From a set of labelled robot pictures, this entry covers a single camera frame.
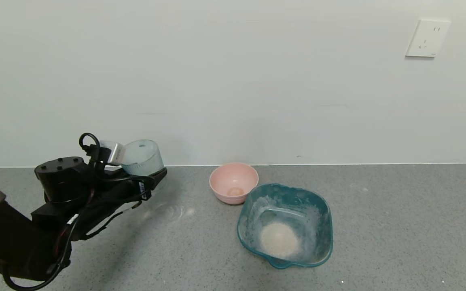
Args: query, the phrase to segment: wall socket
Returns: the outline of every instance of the wall socket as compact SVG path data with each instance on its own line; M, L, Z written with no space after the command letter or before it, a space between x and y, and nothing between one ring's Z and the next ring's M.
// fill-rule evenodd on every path
M436 57L449 31L448 21L420 20L405 54L407 57Z

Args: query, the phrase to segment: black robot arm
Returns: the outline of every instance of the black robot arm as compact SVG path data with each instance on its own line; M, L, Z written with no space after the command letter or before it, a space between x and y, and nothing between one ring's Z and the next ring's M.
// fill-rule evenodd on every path
M84 145L86 136L95 144ZM70 264L71 242L86 240L104 226L88 234L122 204L150 198L150 192L166 174L166 168L149 176L129 175L123 169L105 170L111 150L101 147L93 134L83 134L80 146L90 156L64 157L35 168L44 188L46 204L32 212L32 220L4 201L0 192L0 273L17 291L33 291L48 285ZM32 287L18 286L11 277L41 280Z

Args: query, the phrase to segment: translucent cup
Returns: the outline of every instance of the translucent cup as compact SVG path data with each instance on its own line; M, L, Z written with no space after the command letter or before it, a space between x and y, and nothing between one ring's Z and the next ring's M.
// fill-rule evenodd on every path
M159 147L153 140L136 140L125 146L122 168L130 175L148 176L164 167ZM166 177L157 185L152 195L158 193L165 184Z

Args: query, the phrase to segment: gray countertop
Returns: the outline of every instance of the gray countertop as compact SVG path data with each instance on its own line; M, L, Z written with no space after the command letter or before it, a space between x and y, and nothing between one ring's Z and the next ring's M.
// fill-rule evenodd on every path
M161 193L74 243L44 290L466 290L466 164L256 167L260 183L315 191L331 208L331 258L285 270L241 245L242 206L213 196L213 169L169 168ZM0 189L28 217L43 203L33 169L0 169Z

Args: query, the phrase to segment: blue plastic basin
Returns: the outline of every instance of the blue plastic basin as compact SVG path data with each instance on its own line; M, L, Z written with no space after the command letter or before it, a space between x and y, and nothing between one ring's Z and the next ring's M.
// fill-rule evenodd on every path
M285 253L286 249L285 254L281 251L274 252L274 244L279 241L283 245L277 245L277 249L287 247L288 242L285 245L282 240L289 236L270 241L271 247L267 247L267 238L262 238L263 235L267 236L269 228L266 227L275 223L278 227L284 224L286 234L289 233L289 228L290 233L293 232L292 254ZM318 267L332 254L333 227L330 208L320 195L305 189L280 184L264 184L254 188L240 213L237 234L246 249L266 258L278 269L292 265Z

